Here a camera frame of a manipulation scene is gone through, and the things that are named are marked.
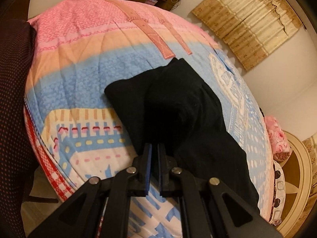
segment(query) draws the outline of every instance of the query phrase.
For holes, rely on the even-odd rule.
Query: tiled floor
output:
[[[31,195],[42,198],[57,198],[55,191],[51,187],[41,168],[38,168],[35,171]],[[24,202],[21,208],[21,215],[26,236],[28,236],[32,230],[42,223],[44,219],[46,219],[60,205],[61,202],[58,204]]]

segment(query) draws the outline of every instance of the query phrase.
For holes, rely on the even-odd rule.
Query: dark polka dot fabric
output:
[[[28,22],[10,20],[0,26],[0,226],[17,238],[25,237],[20,213],[24,183],[37,167],[23,119],[35,37]]]

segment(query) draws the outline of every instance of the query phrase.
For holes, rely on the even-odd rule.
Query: mattress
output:
[[[168,11],[122,0],[65,0],[29,22],[37,38],[26,126],[63,201],[91,176],[115,176],[136,156],[105,87],[177,57],[219,97],[227,131],[247,154],[261,216],[269,219],[274,173],[265,124],[237,69],[207,33]],[[146,198],[131,199],[128,235],[181,237],[178,204],[151,184]]]

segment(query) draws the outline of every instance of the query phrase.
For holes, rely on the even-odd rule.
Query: silver rivet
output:
[[[126,169],[129,174],[135,174],[137,169],[134,166],[130,166]]]
[[[209,183],[211,185],[218,185],[218,184],[220,184],[220,180],[218,178],[216,178],[216,177],[212,177],[212,178],[209,179]]]
[[[89,178],[90,184],[97,184],[99,182],[99,178],[97,176]]]
[[[172,168],[172,173],[179,175],[182,172],[182,168],[180,167],[174,167]]]

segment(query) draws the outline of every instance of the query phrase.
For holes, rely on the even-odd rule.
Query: pink pillow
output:
[[[273,159],[282,162],[291,156],[291,148],[285,133],[279,126],[277,120],[273,116],[265,116],[264,122],[270,138]]]

